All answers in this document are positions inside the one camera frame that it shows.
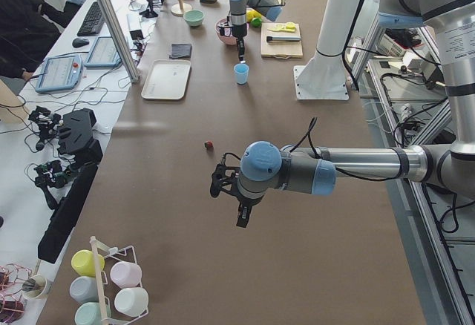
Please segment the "white cup in rack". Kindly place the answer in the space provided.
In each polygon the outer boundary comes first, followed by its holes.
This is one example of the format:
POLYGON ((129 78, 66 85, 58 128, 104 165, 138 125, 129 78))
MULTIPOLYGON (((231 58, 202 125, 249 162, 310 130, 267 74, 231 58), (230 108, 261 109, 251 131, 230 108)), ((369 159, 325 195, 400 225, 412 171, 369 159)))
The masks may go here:
POLYGON ((148 308, 148 292, 142 287, 125 288, 114 298, 114 306, 118 312, 130 317, 137 317, 148 308))

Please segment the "mint cup in rack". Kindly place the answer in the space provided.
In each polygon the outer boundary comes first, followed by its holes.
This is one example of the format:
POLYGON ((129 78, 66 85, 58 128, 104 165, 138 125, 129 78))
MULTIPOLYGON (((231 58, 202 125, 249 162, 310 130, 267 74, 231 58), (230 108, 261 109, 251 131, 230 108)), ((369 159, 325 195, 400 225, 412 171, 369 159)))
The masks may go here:
POLYGON ((97 302, 82 304, 74 315, 76 325, 101 325, 102 316, 97 302))

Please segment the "mint green bowl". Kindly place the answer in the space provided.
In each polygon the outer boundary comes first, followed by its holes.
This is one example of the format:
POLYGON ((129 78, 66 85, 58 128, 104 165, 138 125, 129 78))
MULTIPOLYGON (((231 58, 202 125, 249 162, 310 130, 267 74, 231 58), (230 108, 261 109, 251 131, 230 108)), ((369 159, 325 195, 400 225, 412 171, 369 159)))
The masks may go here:
POLYGON ((199 27, 203 23, 204 13, 201 10, 190 10, 183 14, 183 19, 189 27, 199 27))

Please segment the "yellow cup in rack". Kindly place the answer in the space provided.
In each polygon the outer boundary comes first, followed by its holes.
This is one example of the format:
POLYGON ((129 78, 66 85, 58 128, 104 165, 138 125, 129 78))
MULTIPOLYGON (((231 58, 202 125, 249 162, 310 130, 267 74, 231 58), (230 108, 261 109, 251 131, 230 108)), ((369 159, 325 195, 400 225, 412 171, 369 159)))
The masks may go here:
POLYGON ((71 267, 79 276, 96 277, 91 250, 83 249, 76 252, 71 258, 71 267))

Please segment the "wooden cutting board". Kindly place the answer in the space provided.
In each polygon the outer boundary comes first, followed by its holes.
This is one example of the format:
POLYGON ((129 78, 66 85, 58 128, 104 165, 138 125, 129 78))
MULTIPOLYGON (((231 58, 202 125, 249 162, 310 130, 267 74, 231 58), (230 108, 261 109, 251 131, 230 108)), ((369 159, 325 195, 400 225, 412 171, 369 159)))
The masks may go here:
POLYGON ((285 23, 263 23, 261 28, 261 56, 266 58, 302 58, 303 48, 301 40, 299 42, 279 42, 268 43, 266 42, 267 36, 299 36, 301 38, 301 32, 299 24, 296 24, 295 32, 272 32, 267 30, 268 27, 275 26, 276 24, 285 25, 285 23))

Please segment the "red strawberry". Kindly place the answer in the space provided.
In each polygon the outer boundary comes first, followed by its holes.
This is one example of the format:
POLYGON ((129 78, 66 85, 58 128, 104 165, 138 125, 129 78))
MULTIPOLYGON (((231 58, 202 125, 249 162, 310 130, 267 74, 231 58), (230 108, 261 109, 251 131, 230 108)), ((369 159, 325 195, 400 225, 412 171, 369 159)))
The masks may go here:
POLYGON ((205 141, 205 142, 204 142, 204 146, 205 146, 205 148, 206 148, 207 150, 211 150, 211 149, 214 148, 213 143, 212 143, 212 141, 210 141, 210 140, 205 141))

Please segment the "yellow lemon upper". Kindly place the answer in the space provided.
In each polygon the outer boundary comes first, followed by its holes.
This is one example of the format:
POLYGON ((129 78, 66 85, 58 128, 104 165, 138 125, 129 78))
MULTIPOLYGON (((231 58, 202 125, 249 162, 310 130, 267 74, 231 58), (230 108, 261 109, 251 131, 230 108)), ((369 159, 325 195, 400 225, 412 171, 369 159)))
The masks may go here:
POLYGON ((247 10, 246 11, 246 21, 251 22, 253 18, 255 17, 255 11, 254 10, 247 10))

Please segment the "beige plastic tray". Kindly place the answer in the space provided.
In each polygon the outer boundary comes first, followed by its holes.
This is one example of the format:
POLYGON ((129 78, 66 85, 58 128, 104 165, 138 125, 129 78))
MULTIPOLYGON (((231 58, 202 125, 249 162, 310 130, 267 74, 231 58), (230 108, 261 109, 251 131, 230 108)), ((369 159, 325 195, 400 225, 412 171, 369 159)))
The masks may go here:
POLYGON ((158 59, 153 61, 142 88, 143 99, 179 100, 186 92, 191 70, 188 60, 158 59))

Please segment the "light blue cup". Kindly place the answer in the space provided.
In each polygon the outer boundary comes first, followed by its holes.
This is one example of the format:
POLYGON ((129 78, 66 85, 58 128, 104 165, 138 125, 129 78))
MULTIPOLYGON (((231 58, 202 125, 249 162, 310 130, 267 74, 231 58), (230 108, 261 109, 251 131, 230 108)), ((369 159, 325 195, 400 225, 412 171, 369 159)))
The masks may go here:
POLYGON ((248 81, 249 66, 246 63, 238 63, 234 66, 235 81, 239 85, 244 85, 248 81))

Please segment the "green lime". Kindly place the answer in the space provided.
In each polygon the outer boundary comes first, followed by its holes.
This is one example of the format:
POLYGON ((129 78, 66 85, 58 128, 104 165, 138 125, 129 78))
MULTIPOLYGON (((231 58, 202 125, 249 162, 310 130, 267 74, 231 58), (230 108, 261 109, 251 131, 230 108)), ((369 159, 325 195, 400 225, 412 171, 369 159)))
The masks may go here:
POLYGON ((255 28, 259 28, 262 26, 262 19, 255 17, 250 21, 250 25, 255 28))

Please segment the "pink bowl with ice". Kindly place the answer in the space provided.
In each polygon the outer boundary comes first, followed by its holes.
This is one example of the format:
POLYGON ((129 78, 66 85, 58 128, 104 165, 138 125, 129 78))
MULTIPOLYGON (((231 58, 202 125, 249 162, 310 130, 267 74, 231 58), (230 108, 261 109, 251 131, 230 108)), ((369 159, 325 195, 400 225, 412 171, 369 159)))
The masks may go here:
POLYGON ((218 39, 228 46, 236 46, 237 39, 232 35, 232 26, 227 18, 221 19, 215 25, 218 39))

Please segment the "near blue teach pendant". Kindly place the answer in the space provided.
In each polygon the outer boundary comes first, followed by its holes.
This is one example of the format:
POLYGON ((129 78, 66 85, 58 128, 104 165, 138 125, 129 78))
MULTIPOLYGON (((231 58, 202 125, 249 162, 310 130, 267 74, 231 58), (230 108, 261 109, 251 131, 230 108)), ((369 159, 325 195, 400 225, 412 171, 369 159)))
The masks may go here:
POLYGON ((64 91, 74 88, 82 75, 79 54, 46 58, 35 87, 37 93, 64 91))

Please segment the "far blue teach pendant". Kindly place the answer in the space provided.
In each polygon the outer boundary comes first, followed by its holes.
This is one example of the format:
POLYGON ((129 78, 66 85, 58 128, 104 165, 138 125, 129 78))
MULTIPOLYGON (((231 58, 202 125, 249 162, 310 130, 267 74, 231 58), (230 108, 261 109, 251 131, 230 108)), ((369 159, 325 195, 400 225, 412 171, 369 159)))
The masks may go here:
POLYGON ((90 69, 109 69, 118 67, 121 62, 114 40, 110 36, 100 36, 95 39, 84 66, 90 69))

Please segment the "black computer mouse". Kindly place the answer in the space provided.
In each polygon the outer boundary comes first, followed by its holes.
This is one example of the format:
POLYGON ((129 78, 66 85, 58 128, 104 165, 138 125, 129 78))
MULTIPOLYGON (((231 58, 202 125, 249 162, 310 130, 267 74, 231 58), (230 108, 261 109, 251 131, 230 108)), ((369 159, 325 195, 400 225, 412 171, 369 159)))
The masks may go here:
POLYGON ((74 48, 84 47, 89 44, 89 40, 86 38, 77 37, 72 42, 71 45, 74 48))

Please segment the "blue teach pendant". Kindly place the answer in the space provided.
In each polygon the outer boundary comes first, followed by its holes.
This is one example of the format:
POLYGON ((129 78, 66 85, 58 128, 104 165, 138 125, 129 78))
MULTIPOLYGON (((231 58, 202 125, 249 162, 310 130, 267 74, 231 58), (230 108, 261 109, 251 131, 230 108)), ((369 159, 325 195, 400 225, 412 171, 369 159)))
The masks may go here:
POLYGON ((64 91, 74 88, 82 75, 79 54, 46 58, 35 87, 37 93, 64 91))
POLYGON ((114 40, 110 36, 100 36, 95 39, 84 66, 90 69, 109 69, 118 67, 121 62, 114 40))

